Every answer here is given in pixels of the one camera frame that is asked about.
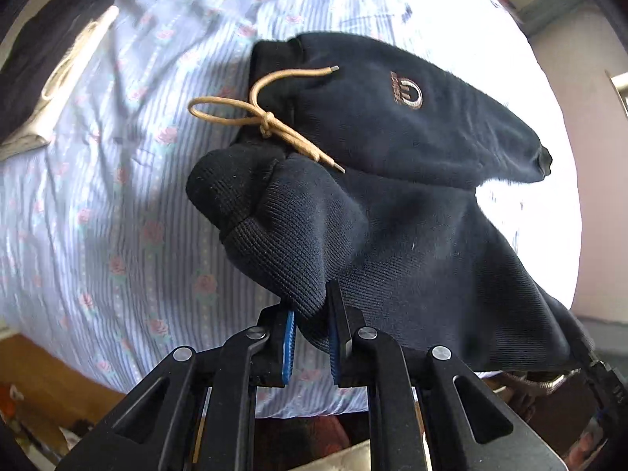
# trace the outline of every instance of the bed sheet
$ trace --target bed sheet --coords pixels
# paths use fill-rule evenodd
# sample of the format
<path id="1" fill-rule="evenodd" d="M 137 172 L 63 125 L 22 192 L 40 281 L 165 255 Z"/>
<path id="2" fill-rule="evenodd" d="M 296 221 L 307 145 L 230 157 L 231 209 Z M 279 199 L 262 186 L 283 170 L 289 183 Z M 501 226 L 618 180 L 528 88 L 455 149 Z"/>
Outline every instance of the bed sheet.
<path id="1" fill-rule="evenodd" d="M 199 95 L 246 98 L 260 39 L 304 31 L 375 37 L 488 93 L 554 157 L 538 184 L 490 181 L 476 196 L 532 277 L 567 307 L 580 211 L 563 118 L 497 0 L 116 0 L 120 16 L 46 149 L 0 164 L 0 315 L 86 376 L 128 391 L 178 345 L 222 345 L 276 302 L 227 260 L 186 199 L 192 166 L 237 130 L 186 111 Z M 218 108 L 224 117 L 237 111 Z M 293 380 L 258 390 L 258 416 L 367 407 L 332 384 L 329 357 L 298 335 Z"/>

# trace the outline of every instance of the embroidered logo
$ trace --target embroidered logo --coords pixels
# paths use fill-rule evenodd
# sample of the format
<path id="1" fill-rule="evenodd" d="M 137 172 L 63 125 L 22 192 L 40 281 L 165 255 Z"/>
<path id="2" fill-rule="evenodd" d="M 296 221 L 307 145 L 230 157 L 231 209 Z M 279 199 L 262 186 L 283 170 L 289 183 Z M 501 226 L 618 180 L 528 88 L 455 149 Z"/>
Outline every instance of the embroidered logo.
<path id="1" fill-rule="evenodd" d="M 407 78 L 398 78 L 397 73 L 391 71 L 392 95 L 397 104 L 404 104 L 418 110 L 423 105 L 423 94 L 419 86 L 412 80 Z M 416 95 L 411 94 L 410 88 L 413 88 Z"/>

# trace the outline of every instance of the pink rose print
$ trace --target pink rose print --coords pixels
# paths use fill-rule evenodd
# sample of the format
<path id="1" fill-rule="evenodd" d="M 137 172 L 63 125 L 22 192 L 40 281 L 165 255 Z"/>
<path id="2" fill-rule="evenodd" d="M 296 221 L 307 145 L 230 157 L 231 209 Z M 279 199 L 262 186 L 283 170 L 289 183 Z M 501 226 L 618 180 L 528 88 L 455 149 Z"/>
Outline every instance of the pink rose print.
<path id="1" fill-rule="evenodd" d="M 255 35 L 257 35 L 257 29 L 255 27 L 248 26 L 248 25 L 240 25 L 240 28 L 238 28 L 237 34 L 241 37 L 250 39 L 251 37 L 254 37 Z"/>
<path id="2" fill-rule="evenodd" d="M 70 170 L 70 163 L 63 162 L 55 170 L 55 175 L 59 175 L 59 176 L 65 175 L 66 173 L 68 173 L 68 170 Z"/>
<path id="3" fill-rule="evenodd" d="M 140 23 L 141 25 L 148 24 L 152 18 L 153 18 L 153 14 L 151 14 L 150 12 L 146 12 L 146 13 L 144 13 L 144 15 L 140 18 L 139 23 Z"/>
<path id="4" fill-rule="evenodd" d="M 166 127 L 155 138 L 161 145 L 171 145 L 177 142 L 177 128 Z"/>
<path id="5" fill-rule="evenodd" d="M 218 92 L 218 97 L 229 97 L 233 99 L 236 95 L 236 90 L 233 86 L 223 86 Z"/>
<path id="6" fill-rule="evenodd" d="M 178 59 L 177 63 L 184 69 L 193 70 L 199 66 L 200 54 L 196 50 L 186 51 Z"/>
<path id="7" fill-rule="evenodd" d="M 74 97 L 74 102 L 78 107 L 82 108 L 83 105 L 87 102 L 87 94 L 85 92 L 78 94 L 76 97 Z"/>
<path id="8" fill-rule="evenodd" d="M 120 339 L 120 347 L 126 353 L 133 352 L 133 347 L 131 347 L 131 342 L 129 342 L 129 340 L 127 340 L 126 338 Z"/>
<path id="9" fill-rule="evenodd" d="M 148 331 L 156 340 L 167 341 L 170 339 L 170 329 L 168 323 L 163 319 L 150 319 L 148 321 Z"/>
<path id="10" fill-rule="evenodd" d="M 114 276 L 124 276 L 126 270 L 124 268 L 124 261 L 122 261 L 122 257 L 117 255 L 111 257 L 109 259 L 109 270 Z"/>
<path id="11" fill-rule="evenodd" d="M 84 308 L 86 308 L 89 311 L 95 310 L 93 299 L 92 299 L 92 296 L 90 294 L 87 294 L 87 293 L 81 294 L 78 297 L 78 303 L 81 305 L 81 307 L 84 307 Z"/>
<path id="12" fill-rule="evenodd" d="M 271 394 L 268 391 L 268 388 L 265 387 L 259 387 L 257 389 L 257 401 L 258 402 L 265 402 L 266 400 L 268 400 L 270 398 Z"/>
<path id="13" fill-rule="evenodd" d="M 163 225 L 159 221 L 147 221 L 142 227 L 141 236 L 146 245 L 158 246 L 163 242 Z"/>
<path id="14" fill-rule="evenodd" d="M 87 134 L 87 138 L 94 143 L 100 143 L 100 129 L 93 129 Z"/>
<path id="15" fill-rule="evenodd" d="M 137 103 L 140 99 L 142 99 L 143 96 L 146 95 L 147 91 L 148 89 L 145 86 L 141 86 L 138 89 L 129 92 L 127 99 L 131 103 Z"/>
<path id="16" fill-rule="evenodd" d="M 106 377 L 115 376 L 115 370 L 112 364 L 106 359 L 101 359 L 96 362 L 96 367 L 99 372 L 102 373 Z"/>
<path id="17" fill-rule="evenodd" d="M 89 220 L 91 217 L 92 217 L 91 209 L 85 209 L 85 208 L 81 209 L 80 211 L 78 211 L 78 215 L 77 215 L 78 224 L 86 225 L 87 223 L 89 223 Z"/>
<path id="18" fill-rule="evenodd" d="M 316 379 L 319 379 L 321 376 L 321 371 L 316 369 L 316 370 L 302 370 L 301 373 L 298 376 L 297 380 L 303 380 L 306 382 L 312 382 Z"/>
<path id="19" fill-rule="evenodd" d="M 216 278 L 213 274 L 201 274 L 194 283 L 194 292 L 201 295 L 214 294 L 216 286 Z"/>
<path id="20" fill-rule="evenodd" d="M 67 317 L 67 315 L 59 317 L 59 326 L 61 326 L 64 331 L 70 329 L 70 319 Z"/>
<path id="21" fill-rule="evenodd" d="M 172 37 L 175 35 L 175 31 L 171 30 L 169 28 L 164 28 L 160 31 L 157 32 L 157 40 L 159 40 L 159 42 L 169 42 L 170 39 L 172 39 Z"/>
<path id="22" fill-rule="evenodd" d="M 96 313 L 96 305 L 93 303 L 92 296 L 84 292 L 78 297 L 78 305 L 83 311 L 83 315 L 87 320 L 91 320 Z"/>
<path id="23" fill-rule="evenodd" d="M 126 184 L 129 180 L 129 173 L 125 168 L 116 168 L 114 173 L 114 180 L 117 184 Z"/>

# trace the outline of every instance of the tan drawstring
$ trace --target tan drawstring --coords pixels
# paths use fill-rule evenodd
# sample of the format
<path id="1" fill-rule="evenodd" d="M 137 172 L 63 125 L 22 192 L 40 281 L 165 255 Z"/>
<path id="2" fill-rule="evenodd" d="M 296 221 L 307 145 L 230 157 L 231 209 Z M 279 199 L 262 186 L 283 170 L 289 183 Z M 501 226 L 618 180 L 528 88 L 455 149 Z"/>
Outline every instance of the tan drawstring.
<path id="1" fill-rule="evenodd" d="M 273 134 L 278 138 L 281 138 L 285 142 L 292 145 L 299 153 L 302 153 L 306 157 L 318 162 L 321 161 L 342 173 L 345 169 L 337 164 L 331 157 L 324 153 L 321 149 L 315 146 L 308 139 L 304 138 L 301 134 L 297 133 L 293 128 L 288 127 L 282 121 L 275 118 L 270 111 L 264 111 L 257 104 L 257 95 L 268 84 L 271 84 L 275 80 L 289 77 L 317 77 L 326 76 L 334 71 L 338 70 L 338 66 L 325 67 L 324 69 L 285 69 L 283 71 L 276 71 L 270 73 L 263 78 L 260 78 L 250 89 L 249 101 L 244 102 L 238 99 L 230 99 L 228 97 L 195 97 L 188 103 L 188 111 L 199 119 L 206 120 L 207 122 L 214 122 L 215 124 L 224 125 L 254 125 L 260 124 L 259 130 L 262 132 L 264 138 L 271 137 Z M 226 104 L 235 106 L 236 108 L 242 108 L 249 113 L 253 113 L 256 117 L 244 117 L 243 119 L 223 119 L 222 117 L 216 117 L 214 115 L 208 115 L 202 111 L 197 110 L 194 106 L 197 104 L 214 103 L 214 104 Z"/>

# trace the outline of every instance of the black sweatshirt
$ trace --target black sweatshirt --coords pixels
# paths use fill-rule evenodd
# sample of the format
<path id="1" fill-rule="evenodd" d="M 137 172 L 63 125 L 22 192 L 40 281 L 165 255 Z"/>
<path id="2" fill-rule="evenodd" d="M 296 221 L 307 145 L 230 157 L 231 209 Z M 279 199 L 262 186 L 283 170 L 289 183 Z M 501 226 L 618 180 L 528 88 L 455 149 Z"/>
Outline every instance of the black sweatshirt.
<path id="1" fill-rule="evenodd" d="M 249 82 L 334 65 L 326 77 L 275 81 L 258 101 L 345 174 L 255 126 L 190 174 L 188 197 L 220 229 L 229 259 L 289 301 L 325 351 L 325 283 L 338 279 L 345 302 L 402 345 L 446 345 L 475 370 L 565 366 L 582 327 L 475 199 L 488 179 L 550 173 L 534 131 L 454 75 L 366 37 L 259 42 Z"/>

